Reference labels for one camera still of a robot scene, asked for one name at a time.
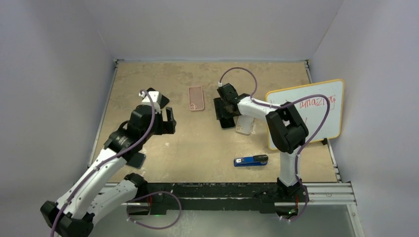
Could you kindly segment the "white phone case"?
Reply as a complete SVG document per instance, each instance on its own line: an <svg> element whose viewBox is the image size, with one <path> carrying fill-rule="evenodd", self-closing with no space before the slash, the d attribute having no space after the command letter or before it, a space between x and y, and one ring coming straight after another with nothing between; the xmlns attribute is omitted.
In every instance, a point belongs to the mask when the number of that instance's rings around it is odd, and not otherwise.
<svg viewBox="0 0 419 237"><path fill-rule="evenodd" d="M238 116L235 131L239 134L250 135L253 127L254 118L250 116Z"/></svg>

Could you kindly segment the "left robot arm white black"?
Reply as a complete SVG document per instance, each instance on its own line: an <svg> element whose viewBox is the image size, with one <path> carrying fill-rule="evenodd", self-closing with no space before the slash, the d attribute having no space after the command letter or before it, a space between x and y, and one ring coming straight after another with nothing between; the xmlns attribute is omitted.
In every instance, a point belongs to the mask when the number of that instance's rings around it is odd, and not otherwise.
<svg viewBox="0 0 419 237"><path fill-rule="evenodd" d="M163 119L159 105L137 106L129 120L122 122L104 143L96 160L81 178L58 200L46 201L41 213L53 237L87 237L107 214L126 201L151 204L163 191L149 192L141 175L130 173L114 188L101 194L109 179L123 166L138 168L143 163L140 150L153 135L174 134L176 121L171 107Z"/></svg>

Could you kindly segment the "pink phone case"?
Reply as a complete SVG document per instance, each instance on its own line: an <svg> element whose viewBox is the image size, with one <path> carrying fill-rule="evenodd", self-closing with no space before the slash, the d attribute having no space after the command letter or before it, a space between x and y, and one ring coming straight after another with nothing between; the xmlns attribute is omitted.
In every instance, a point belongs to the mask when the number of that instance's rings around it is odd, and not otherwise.
<svg viewBox="0 0 419 237"><path fill-rule="evenodd" d="M193 112L205 109L203 88L201 86L191 86L188 88L189 110Z"/></svg>

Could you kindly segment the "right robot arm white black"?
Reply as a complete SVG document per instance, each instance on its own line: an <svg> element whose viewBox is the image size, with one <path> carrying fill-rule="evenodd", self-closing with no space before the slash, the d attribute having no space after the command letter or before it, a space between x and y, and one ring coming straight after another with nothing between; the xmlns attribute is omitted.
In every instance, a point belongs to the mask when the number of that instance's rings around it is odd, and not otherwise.
<svg viewBox="0 0 419 237"><path fill-rule="evenodd" d="M280 154L277 194L289 201L301 188L299 177L299 149L305 144L308 128L293 104L272 105L239 95L233 85L218 84L219 97L214 99L216 118L223 129L235 127L235 117L248 116L267 123L270 137Z"/></svg>

